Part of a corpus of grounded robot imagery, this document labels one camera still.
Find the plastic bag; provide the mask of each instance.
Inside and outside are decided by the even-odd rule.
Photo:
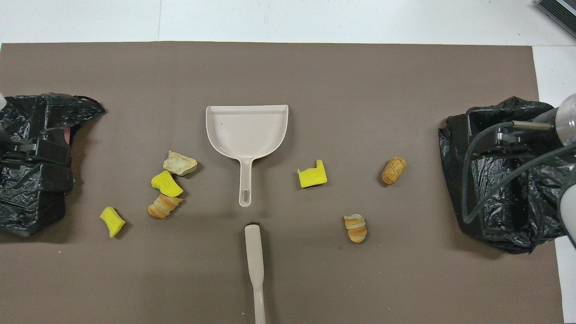
[[[466,114],[450,116],[446,119],[447,126],[438,130],[446,185],[458,225],[464,233],[511,254],[532,252],[539,244],[564,235],[556,208],[560,187],[573,166],[570,163],[534,167],[494,194],[483,213],[471,223],[463,222],[461,216],[461,173],[472,136],[497,123],[531,121],[551,109],[553,107],[546,103],[511,97],[495,106],[475,107]],[[500,156],[474,160],[467,192],[468,210],[489,188],[524,161]]]
[[[0,228],[29,236],[64,216],[64,195],[74,184],[69,143],[81,123],[104,109],[88,97],[56,93],[6,101],[0,110]]]

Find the debris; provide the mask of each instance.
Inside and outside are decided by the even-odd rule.
[[[316,168],[310,168],[304,171],[298,169],[298,178],[300,179],[300,187],[302,188],[328,182],[322,160],[316,160]]]
[[[148,206],[148,213],[156,218],[164,219],[168,214],[182,202],[183,199],[176,197],[167,197],[160,194],[154,204]]]
[[[112,207],[106,207],[102,214],[100,214],[100,218],[106,222],[111,238],[118,234],[122,226],[126,223]]]
[[[198,162],[191,157],[183,156],[171,150],[168,151],[168,159],[164,161],[162,166],[168,172],[183,176],[196,171]]]
[[[387,185],[395,184],[402,176],[404,169],[406,169],[406,160],[399,156],[394,157],[388,161],[384,171],[382,171],[382,181]]]
[[[354,243],[360,243],[366,238],[366,222],[360,214],[344,216],[344,225],[348,230],[348,237]]]
[[[178,186],[174,178],[168,170],[162,171],[159,175],[152,178],[152,187],[159,189],[161,193],[169,196],[176,197],[184,190]]]

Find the white table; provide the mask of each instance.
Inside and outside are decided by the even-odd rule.
[[[576,39],[532,0],[0,0],[0,44],[163,40],[532,46],[540,100],[576,92]],[[556,252],[576,322],[576,250]]]

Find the sponge piece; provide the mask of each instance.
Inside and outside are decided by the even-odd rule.
[[[328,182],[322,160],[316,160],[316,168],[310,168],[304,171],[298,170],[298,178],[300,179],[300,187],[302,188]]]
[[[111,238],[118,234],[122,226],[126,223],[112,207],[106,207],[102,214],[100,214],[100,218],[106,222]]]
[[[169,197],[176,197],[184,190],[176,184],[174,178],[168,170],[162,171],[159,175],[152,178],[152,187],[159,189],[161,193]]]

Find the croissant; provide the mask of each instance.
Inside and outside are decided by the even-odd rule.
[[[354,243],[360,243],[366,238],[366,222],[360,214],[344,216],[344,225],[348,230],[348,237]]]
[[[160,194],[154,204],[148,206],[148,213],[156,218],[164,219],[168,214],[182,202],[183,199],[176,197],[167,197]]]

